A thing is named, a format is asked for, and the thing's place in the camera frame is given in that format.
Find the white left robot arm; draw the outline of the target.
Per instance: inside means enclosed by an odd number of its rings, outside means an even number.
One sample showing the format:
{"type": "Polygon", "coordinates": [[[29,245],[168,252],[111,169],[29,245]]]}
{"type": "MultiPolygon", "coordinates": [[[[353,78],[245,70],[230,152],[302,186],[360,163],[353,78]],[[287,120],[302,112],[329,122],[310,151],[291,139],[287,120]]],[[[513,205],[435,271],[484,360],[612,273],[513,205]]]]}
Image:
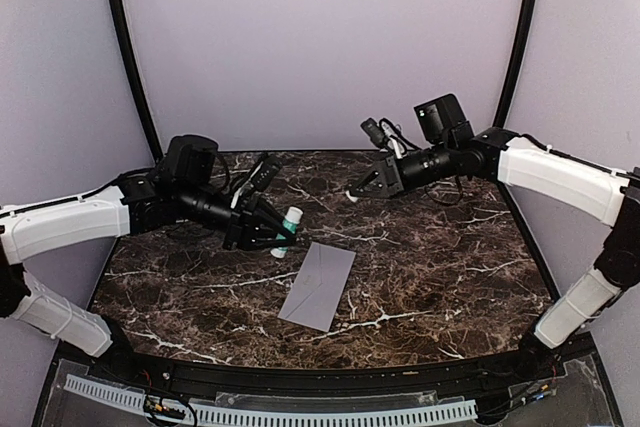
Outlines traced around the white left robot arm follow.
{"type": "Polygon", "coordinates": [[[24,268],[45,252],[103,238],[135,236],[182,222],[220,231],[223,246],[278,256],[296,241],[303,215],[297,207],[279,213],[262,197],[281,169],[262,154],[238,180],[229,174],[211,184],[224,160],[216,141],[199,135],[171,139],[151,168],[119,175],[93,191],[1,210],[1,315],[24,322],[94,359],[120,383],[141,374],[140,359],[117,323],[88,312],[40,283],[24,268]]]}

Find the grey paper envelope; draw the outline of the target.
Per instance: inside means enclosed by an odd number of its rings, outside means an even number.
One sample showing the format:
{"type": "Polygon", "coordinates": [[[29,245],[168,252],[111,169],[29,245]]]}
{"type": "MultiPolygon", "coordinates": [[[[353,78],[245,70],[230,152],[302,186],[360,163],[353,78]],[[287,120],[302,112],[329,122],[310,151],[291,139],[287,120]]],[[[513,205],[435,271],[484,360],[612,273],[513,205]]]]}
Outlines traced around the grey paper envelope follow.
{"type": "Polygon", "coordinates": [[[355,257],[354,251],[313,242],[278,318],[327,333],[355,257]]]}

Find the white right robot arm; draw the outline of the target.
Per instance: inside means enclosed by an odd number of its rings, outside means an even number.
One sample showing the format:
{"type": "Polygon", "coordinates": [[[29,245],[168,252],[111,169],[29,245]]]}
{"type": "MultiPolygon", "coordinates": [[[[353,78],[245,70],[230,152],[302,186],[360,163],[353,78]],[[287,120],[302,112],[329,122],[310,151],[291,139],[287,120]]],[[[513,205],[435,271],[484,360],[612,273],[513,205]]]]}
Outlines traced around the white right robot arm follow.
{"type": "Polygon", "coordinates": [[[415,107],[428,145],[409,141],[387,118],[361,124],[379,150],[348,189],[353,199],[391,199],[447,179],[481,179],[548,200],[572,221],[585,220],[593,263],[549,307],[510,360],[521,381],[534,379],[549,352],[595,320],[639,283],[639,173],[574,157],[527,133],[492,126],[474,132],[453,94],[415,107]]]}

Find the small white glue cap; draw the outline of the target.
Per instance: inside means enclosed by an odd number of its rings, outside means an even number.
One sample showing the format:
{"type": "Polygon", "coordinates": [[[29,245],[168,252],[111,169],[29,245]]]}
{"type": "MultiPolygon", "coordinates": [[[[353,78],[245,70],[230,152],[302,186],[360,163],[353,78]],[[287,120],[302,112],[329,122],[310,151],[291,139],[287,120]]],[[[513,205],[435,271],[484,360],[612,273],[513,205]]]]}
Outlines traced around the small white glue cap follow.
{"type": "Polygon", "coordinates": [[[357,201],[358,201],[358,198],[357,198],[356,196],[352,195],[349,191],[346,191],[346,192],[345,192],[345,194],[346,194],[347,198],[348,198],[351,202],[355,203],[355,202],[357,202],[357,201]]]}

